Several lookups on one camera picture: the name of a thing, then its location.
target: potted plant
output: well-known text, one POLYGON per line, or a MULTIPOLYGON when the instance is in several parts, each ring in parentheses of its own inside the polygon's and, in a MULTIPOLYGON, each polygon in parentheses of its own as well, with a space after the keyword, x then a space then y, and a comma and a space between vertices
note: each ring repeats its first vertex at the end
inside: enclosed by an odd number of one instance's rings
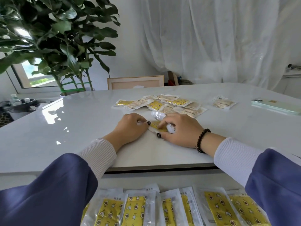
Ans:
POLYGON ((92 66, 91 56, 110 77, 110 69, 100 55, 115 56, 115 46, 103 40, 118 37, 116 30, 93 23, 112 21, 120 25, 115 5, 109 0, 94 0, 94 3, 88 0, 0 0, 0 51, 8 53, 0 60, 0 73, 12 64, 28 60, 38 66, 38 71, 32 74, 53 76, 63 95, 86 91, 83 76, 87 76, 93 90, 88 71, 92 66), (74 84, 75 89, 65 90, 66 84, 74 84))

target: blue sleeve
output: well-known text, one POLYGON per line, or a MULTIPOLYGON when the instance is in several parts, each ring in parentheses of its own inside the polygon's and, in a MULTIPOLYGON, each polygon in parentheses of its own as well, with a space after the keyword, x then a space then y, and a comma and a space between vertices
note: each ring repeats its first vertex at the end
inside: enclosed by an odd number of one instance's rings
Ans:
POLYGON ((256 160, 245 190, 273 226, 301 225, 301 167, 266 149, 256 160))
POLYGON ((0 191, 0 225, 79 226, 97 186, 85 160, 64 154, 29 185, 0 191))

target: smartphone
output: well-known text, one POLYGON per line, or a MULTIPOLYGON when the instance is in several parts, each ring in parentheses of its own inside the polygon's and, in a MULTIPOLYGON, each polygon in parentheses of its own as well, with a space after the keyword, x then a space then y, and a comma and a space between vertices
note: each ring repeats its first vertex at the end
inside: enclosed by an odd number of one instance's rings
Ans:
POLYGON ((256 98, 252 100, 252 105, 260 108, 274 110, 285 114, 301 115, 300 106, 293 105, 286 102, 278 102, 266 98, 256 98))

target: white table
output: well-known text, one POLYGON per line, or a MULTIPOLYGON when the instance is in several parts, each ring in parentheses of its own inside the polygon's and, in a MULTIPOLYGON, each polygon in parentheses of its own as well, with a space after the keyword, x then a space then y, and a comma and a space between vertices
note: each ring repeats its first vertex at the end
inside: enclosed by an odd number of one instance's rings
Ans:
MULTIPOLYGON (((239 83, 82 92, 58 100, 0 129, 0 173, 40 172, 67 152, 77 153, 94 139, 114 129, 125 111, 112 109, 118 99, 168 93, 209 103, 223 95, 237 101, 230 110, 205 105, 197 117, 205 128, 235 137, 258 148, 276 147, 301 156, 301 116, 284 115, 251 106, 264 97, 301 106, 301 100, 239 83)), ((151 118, 150 110, 135 112, 151 118)), ((213 160, 195 149, 182 148, 147 131, 141 139, 120 150, 110 170, 140 170, 213 166, 213 160)))

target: striped cuff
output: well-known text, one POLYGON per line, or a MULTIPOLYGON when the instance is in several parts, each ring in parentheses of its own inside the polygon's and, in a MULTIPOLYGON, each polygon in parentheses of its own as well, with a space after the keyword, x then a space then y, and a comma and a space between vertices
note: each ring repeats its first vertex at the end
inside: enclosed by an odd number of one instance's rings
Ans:
POLYGON ((262 152, 233 138, 227 138, 217 148, 213 160, 217 167, 245 187, 262 152))
POLYGON ((113 145, 103 138, 95 140, 78 155, 88 163, 98 180, 101 179, 105 171, 112 166, 116 158, 113 145))

